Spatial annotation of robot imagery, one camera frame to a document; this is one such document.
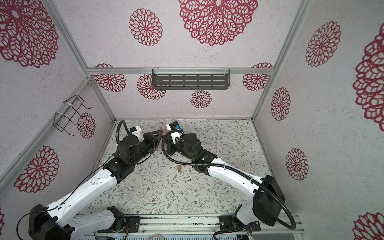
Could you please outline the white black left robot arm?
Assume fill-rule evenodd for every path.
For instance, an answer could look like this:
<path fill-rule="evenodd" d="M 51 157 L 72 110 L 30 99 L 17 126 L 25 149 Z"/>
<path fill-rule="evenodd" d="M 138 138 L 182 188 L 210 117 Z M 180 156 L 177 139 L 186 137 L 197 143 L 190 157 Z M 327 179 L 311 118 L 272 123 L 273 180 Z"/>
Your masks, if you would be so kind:
<path fill-rule="evenodd" d="M 32 239 L 74 240 L 97 231 L 119 233 L 126 228 L 125 216 L 117 207 L 87 216 L 78 216 L 78 212 L 152 155 L 163 134 L 162 130 L 142 134 L 138 127 L 132 131 L 118 143 L 116 152 L 93 177 L 48 206 L 39 204 L 31 209 L 28 233 Z"/>

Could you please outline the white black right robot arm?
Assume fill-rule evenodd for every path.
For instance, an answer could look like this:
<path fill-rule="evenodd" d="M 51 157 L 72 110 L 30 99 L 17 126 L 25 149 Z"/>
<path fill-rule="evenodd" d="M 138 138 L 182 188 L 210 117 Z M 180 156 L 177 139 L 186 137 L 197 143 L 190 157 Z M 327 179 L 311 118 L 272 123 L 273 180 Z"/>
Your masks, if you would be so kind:
<path fill-rule="evenodd" d="M 197 172 L 222 180 L 252 199 L 252 203 L 237 208 L 234 214 L 236 224 L 247 225 L 260 221 L 268 226 L 276 223 L 294 230 L 295 220 L 287 206 L 285 196 L 274 177 L 258 177 L 228 164 L 217 155 L 205 150 L 196 134 L 182 134 L 171 131 L 163 137 L 162 151 L 173 163 L 183 162 L 172 158 L 175 153 L 188 159 L 187 166 Z"/>

